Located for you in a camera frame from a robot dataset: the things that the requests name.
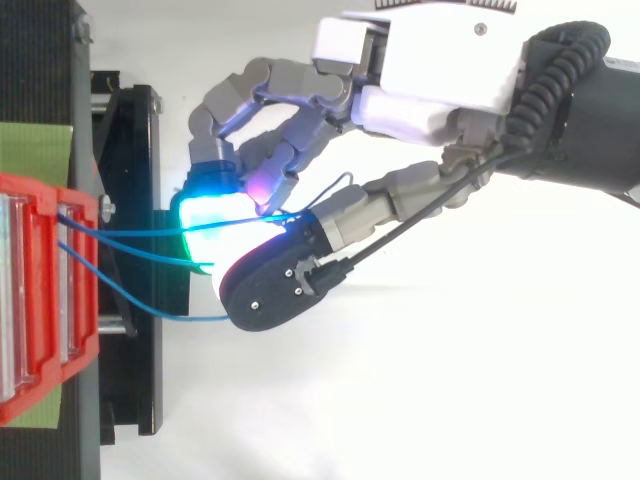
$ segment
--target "white background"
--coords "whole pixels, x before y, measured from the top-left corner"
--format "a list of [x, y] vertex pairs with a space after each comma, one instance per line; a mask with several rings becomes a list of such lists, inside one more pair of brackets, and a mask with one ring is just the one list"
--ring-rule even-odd
[[[93, 68], [164, 97], [165, 206], [189, 166], [189, 112], [212, 86], [257, 56], [308, 61], [322, 16], [372, 4], [84, 0]], [[633, 2], [536, 0], [518, 15], [531, 33], [599, 21], [610, 55], [640, 60]], [[270, 109], [245, 136], [290, 113]], [[347, 169], [363, 182], [437, 156], [353, 133], [293, 203]], [[167, 322], [164, 426], [118, 429], [103, 478], [640, 478], [639, 233], [640, 212], [602, 194], [494, 177], [279, 329]], [[220, 311], [206, 278], [192, 290], [193, 314]]]

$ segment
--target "robotic arm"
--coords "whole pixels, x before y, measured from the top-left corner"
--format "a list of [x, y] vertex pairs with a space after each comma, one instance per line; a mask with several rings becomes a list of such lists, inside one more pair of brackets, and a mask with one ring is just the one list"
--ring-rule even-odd
[[[191, 115], [185, 190], [246, 194], [260, 215], [279, 210], [298, 173], [354, 128], [445, 145], [442, 162], [346, 187], [241, 252], [220, 286], [240, 328], [296, 317], [419, 221], [463, 206], [494, 172], [619, 195], [640, 184], [640, 65], [604, 57], [603, 27], [575, 22], [524, 42], [510, 2], [382, 3], [325, 19], [313, 65], [254, 60]], [[299, 110], [234, 151], [227, 136], [272, 102]], [[353, 258], [322, 264], [391, 221], [401, 225]]]

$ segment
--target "green light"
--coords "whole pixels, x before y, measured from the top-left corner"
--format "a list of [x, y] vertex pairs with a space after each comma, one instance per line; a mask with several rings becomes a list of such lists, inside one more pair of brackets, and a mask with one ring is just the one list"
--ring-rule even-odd
[[[255, 203], [243, 193], [185, 198], [179, 207], [183, 228], [214, 222], [256, 218]], [[284, 232], [284, 228], [265, 222], [188, 232], [183, 235], [194, 262], [215, 263], [202, 271], [212, 276], [216, 293], [227, 271], [254, 248]]]

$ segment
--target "red container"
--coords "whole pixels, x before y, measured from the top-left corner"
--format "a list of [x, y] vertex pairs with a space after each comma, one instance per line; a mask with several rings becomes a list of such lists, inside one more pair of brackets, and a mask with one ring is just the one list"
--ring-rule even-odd
[[[97, 280], [74, 261], [77, 344], [66, 363], [61, 359], [60, 201], [72, 206], [75, 220], [95, 228], [95, 199], [0, 174], [0, 425], [36, 405], [98, 353]], [[96, 240], [74, 233], [73, 248], [97, 265]]]
[[[98, 202], [75, 190], [59, 188], [58, 209], [66, 208], [71, 218], [85, 227], [98, 228]], [[71, 233], [71, 248], [98, 266], [98, 241], [80, 232]], [[66, 381], [81, 372], [98, 356], [100, 341], [98, 333], [98, 278], [80, 262], [72, 260], [73, 316], [69, 328], [69, 361], [62, 366], [62, 380]]]

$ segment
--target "metal rod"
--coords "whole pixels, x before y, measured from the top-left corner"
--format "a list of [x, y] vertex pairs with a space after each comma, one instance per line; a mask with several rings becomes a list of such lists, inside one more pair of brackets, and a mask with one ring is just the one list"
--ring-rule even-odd
[[94, 93], [91, 95], [91, 113], [104, 113], [107, 111], [111, 95], [106, 93]]
[[119, 315], [100, 315], [98, 331], [100, 335], [125, 335], [127, 333], [124, 321]]

